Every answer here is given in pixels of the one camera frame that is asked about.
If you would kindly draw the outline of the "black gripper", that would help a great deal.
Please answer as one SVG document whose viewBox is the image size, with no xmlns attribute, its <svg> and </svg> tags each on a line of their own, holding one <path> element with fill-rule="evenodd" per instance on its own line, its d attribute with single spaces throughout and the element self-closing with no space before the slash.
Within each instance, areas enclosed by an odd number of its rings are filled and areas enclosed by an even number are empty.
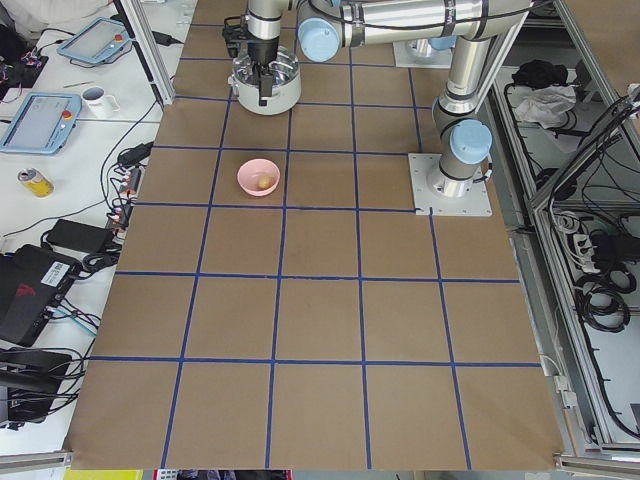
<svg viewBox="0 0 640 480">
<path fill-rule="evenodd" d="M 254 62 L 251 66 L 249 83 L 259 87 L 259 106 L 266 107 L 273 94 L 273 75 L 266 69 L 260 72 L 259 64 L 270 64 L 277 57 L 278 38 L 260 39 L 251 38 L 247 44 L 247 52 Z"/>
</svg>

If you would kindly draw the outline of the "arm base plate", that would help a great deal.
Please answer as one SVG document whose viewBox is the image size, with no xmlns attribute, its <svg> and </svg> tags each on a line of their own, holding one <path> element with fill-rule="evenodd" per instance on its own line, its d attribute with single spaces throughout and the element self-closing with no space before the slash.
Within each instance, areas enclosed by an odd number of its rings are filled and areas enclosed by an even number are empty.
<svg viewBox="0 0 640 480">
<path fill-rule="evenodd" d="M 449 69 L 455 43 L 427 39 L 393 43 L 395 66 L 403 68 Z"/>
<path fill-rule="evenodd" d="M 492 207 L 480 164 L 470 179 L 458 181 L 439 169 L 440 154 L 408 155 L 414 210 L 417 215 L 490 217 Z"/>
</svg>

